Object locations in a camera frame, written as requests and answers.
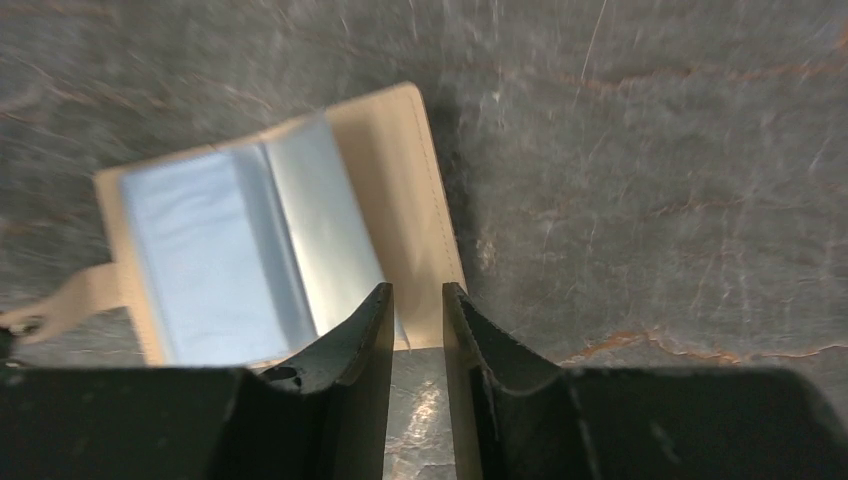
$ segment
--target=tan leather cover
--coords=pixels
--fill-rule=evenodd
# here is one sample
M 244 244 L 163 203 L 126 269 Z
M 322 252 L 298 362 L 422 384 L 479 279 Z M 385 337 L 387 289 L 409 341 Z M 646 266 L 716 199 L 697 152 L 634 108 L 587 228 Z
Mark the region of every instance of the tan leather cover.
M 410 347 L 441 346 L 442 283 L 459 282 L 465 287 L 465 279 L 421 93 L 412 84 L 401 84 L 332 106 L 326 117 L 383 272 L 394 284 L 395 305 Z M 126 305 L 145 360 L 162 364 L 159 337 L 124 214 L 120 177 L 141 166 L 276 136 L 304 118 L 226 144 L 98 172 L 94 181 L 114 263 L 77 273 L 60 292 L 39 303 L 38 309 L 9 312 L 0 316 L 0 325 L 18 323 L 29 315 L 53 319 L 63 311 L 73 311 L 74 315 L 61 322 L 59 330 L 64 330 L 96 311 Z M 117 288 L 109 285 L 108 279 L 114 279 Z M 87 294 L 74 294 L 78 291 Z M 42 328 L 38 338 L 30 340 L 42 340 L 53 333 L 58 330 Z M 397 342 L 395 348 L 407 346 Z

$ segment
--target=gray background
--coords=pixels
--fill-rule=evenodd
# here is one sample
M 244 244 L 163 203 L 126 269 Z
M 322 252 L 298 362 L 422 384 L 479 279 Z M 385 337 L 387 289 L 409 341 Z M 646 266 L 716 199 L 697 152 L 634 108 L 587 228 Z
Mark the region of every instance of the gray background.
M 848 418 L 846 19 L 838 0 L 0 0 L 0 309 L 109 260 L 94 171 L 409 80 L 493 321 L 563 365 L 797 369 Z M 18 356 L 141 361 L 123 311 Z M 454 478 L 441 352 L 395 374 L 385 477 Z

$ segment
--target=slate surface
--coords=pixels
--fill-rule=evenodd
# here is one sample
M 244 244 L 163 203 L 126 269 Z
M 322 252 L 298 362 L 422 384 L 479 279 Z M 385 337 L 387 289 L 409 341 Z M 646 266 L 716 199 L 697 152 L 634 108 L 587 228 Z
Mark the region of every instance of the slate surface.
M 768 364 L 848 418 L 848 4 L 0 0 L 0 309 L 109 260 L 91 174 L 394 83 L 472 297 L 567 364 Z M 122 311 L 19 357 L 140 361 Z M 386 478 L 453 478 L 398 356 Z

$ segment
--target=stitching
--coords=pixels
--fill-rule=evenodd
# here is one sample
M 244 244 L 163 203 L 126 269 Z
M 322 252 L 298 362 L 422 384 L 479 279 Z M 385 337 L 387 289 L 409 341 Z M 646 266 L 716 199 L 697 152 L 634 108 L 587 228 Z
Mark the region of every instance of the stitching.
M 433 172 L 432 172 L 433 167 L 432 167 L 432 165 L 433 165 L 433 163 L 437 162 L 437 160 L 435 158 L 431 159 L 427 155 L 427 147 L 424 145 L 424 136 L 421 133 L 421 120 L 418 116 L 418 109 L 415 108 L 416 107 L 415 100 L 413 99 L 411 94 L 406 95 L 406 99 L 409 100 L 409 103 L 412 105 L 412 116 L 415 118 L 415 124 L 418 127 L 417 128 L 417 130 L 418 130 L 418 141 L 421 144 L 421 152 L 424 154 L 424 157 L 426 159 L 432 160 L 432 161 L 425 162 L 425 165 L 427 167 L 427 177 L 430 179 L 430 193 L 433 195 L 433 206 L 435 207 L 436 215 L 439 217 L 439 229 L 442 232 L 442 243 L 445 247 L 445 255 L 448 258 L 448 265 L 450 265 L 450 273 L 451 273 L 451 276 L 454 277 L 454 279 L 459 280 L 458 275 L 456 273 L 456 267 L 453 264 L 453 256 L 450 254 L 450 249 L 448 248 L 448 238 L 447 238 L 447 234 L 445 233 L 445 223 L 444 223 L 444 220 L 442 219 L 442 212 L 441 212 L 441 209 L 439 209 L 439 199 L 438 199 L 438 196 L 436 195 L 436 188 L 433 186 Z

